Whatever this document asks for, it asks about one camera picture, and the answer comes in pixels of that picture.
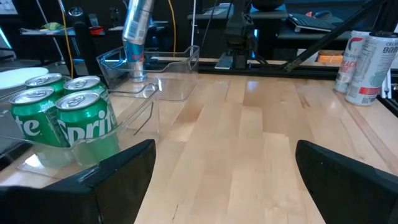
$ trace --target celsius can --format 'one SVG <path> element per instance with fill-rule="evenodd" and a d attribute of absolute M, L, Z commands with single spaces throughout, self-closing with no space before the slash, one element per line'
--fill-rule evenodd
<path fill-rule="evenodd" d="M 346 100 L 354 105 L 370 105 L 379 94 L 398 51 L 398 34 L 392 32 L 372 32 L 366 39 L 358 58 L 358 65 Z"/>
<path fill-rule="evenodd" d="M 36 88 L 40 86 L 51 86 L 56 94 L 61 98 L 64 94 L 63 84 L 65 80 L 61 74 L 49 73 L 38 77 L 31 78 L 25 82 L 27 88 Z"/>
<path fill-rule="evenodd" d="M 79 164 L 91 166 L 120 151 L 108 104 L 97 92 L 71 93 L 57 101 L 57 108 L 58 124 Z"/>
<path fill-rule="evenodd" d="M 338 75 L 335 84 L 335 90 L 340 93 L 346 93 L 348 85 L 354 75 L 359 53 L 361 53 L 362 46 L 365 43 L 369 31 L 353 30 L 351 38 L 349 39 L 343 55 L 343 62 L 338 70 Z"/>
<path fill-rule="evenodd" d="M 133 82 L 144 82 L 147 80 L 144 71 L 144 44 L 138 45 L 128 41 L 124 42 L 127 65 L 130 69 L 130 79 Z"/>
<path fill-rule="evenodd" d="M 57 123 L 58 99 L 49 86 L 20 91 L 10 99 L 12 117 L 26 139 L 44 144 L 32 149 L 46 167 L 63 167 L 75 159 L 64 149 L 69 144 Z"/>
<path fill-rule="evenodd" d="M 66 82 L 63 88 L 65 89 L 65 95 L 83 90 L 93 90 L 97 92 L 102 97 L 102 99 L 104 99 L 107 102 L 109 106 L 109 111 L 111 113 L 112 123 L 114 125 L 117 125 L 117 120 L 114 115 L 111 100 L 109 99 L 108 89 L 106 88 L 104 83 L 101 82 L 99 77 L 90 75 L 90 76 L 75 78 L 70 80 L 69 82 Z"/>

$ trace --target clear plastic container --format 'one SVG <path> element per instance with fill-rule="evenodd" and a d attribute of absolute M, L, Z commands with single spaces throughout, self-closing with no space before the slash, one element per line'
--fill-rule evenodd
<path fill-rule="evenodd" d="M 187 99 L 198 83 L 199 47 L 191 46 L 184 52 L 145 52 L 145 72 L 148 79 L 132 82 L 123 47 L 97 57 L 101 71 L 110 89 L 140 91 L 148 83 L 159 86 L 160 99 L 181 101 Z"/>
<path fill-rule="evenodd" d="M 109 90 L 109 97 L 118 126 L 99 138 L 78 140 L 72 147 L 62 148 L 28 141 L 23 139 L 22 133 L 16 133 L 14 136 L 0 136 L 0 141 L 12 142 L 14 150 L 21 147 L 29 148 L 11 166 L 16 166 L 19 170 L 63 179 L 143 140 L 159 140 L 159 87 L 156 84 L 147 84 L 141 91 L 135 93 Z M 10 106 L 7 104 L 8 100 L 3 98 L 1 100 L 3 109 L 5 106 Z M 7 110 L 3 110 L 0 117 L 2 124 L 5 120 L 10 126 L 17 126 Z M 109 141 L 116 142 L 119 147 L 107 153 L 96 151 L 95 146 L 109 143 Z"/>

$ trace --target wooden tabletop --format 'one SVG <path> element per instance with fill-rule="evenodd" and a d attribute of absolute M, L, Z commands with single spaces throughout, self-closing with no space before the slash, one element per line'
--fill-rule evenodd
<path fill-rule="evenodd" d="M 295 163 L 299 139 L 398 175 L 398 119 L 378 101 L 345 102 L 333 84 L 200 75 L 186 101 L 161 101 L 162 140 L 136 223 L 324 223 Z M 0 173 L 1 185 L 54 181 Z"/>

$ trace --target green soda can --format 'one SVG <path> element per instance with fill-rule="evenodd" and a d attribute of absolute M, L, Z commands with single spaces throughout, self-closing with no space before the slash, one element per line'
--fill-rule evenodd
<path fill-rule="evenodd" d="M 65 84 L 65 80 L 63 79 L 61 74 L 58 73 L 49 73 L 45 75 L 41 75 L 38 77 L 31 78 L 25 82 L 25 86 L 29 88 L 37 88 L 42 86 L 51 86 L 54 88 L 56 94 L 61 98 L 65 90 L 63 89 L 63 85 Z"/>
<path fill-rule="evenodd" d="M 80 165 L 92 166 L 120 151 L 108 104 L 97 92 L 71 93 L 56 106 L 58 124 Z"/>
<path fill-rule="evenodd" d="M 55 102 L 58 99 L 49 86 L 23 90 L 10 99 L 12 117 L 26 139 L 44 144 L 33 150 L 47 167 L 63 167 L 75 159 L 72 152 L 64 148 L 69 144 L 57 123 Z"/>
<path fill-rule="evenodd" d="M 109 99 L 108 89 L 105 84 L 101 82 L 100 78 L 94 75 L 88 75 L 84 77 L 75 78 L 66 82 L 63 86 L 65 89 L 65 94 L 75 93 L 77 91 L 83 90 L 93 90 L 97 92 L 102 99 L 107 102 L 109 106 L 109 111 L 111 112 L 112 123 L 117 125 L 116 116 L 114 115 L 111 100 Z"/>

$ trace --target keyboard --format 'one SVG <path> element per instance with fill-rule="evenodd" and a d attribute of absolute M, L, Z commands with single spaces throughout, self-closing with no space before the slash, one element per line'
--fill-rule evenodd
<path fill-rule="evenodd" d="M 291 13 L 289 14 L 288 21 L 290 21 L 296 26 L 295 28 L 296 32 L 300 32 L 301 29 L 330 32 L 331 30 L 336 28 L 335 25 L 326 22 L 323 19 L 309 17 L 303 14 Z"/>

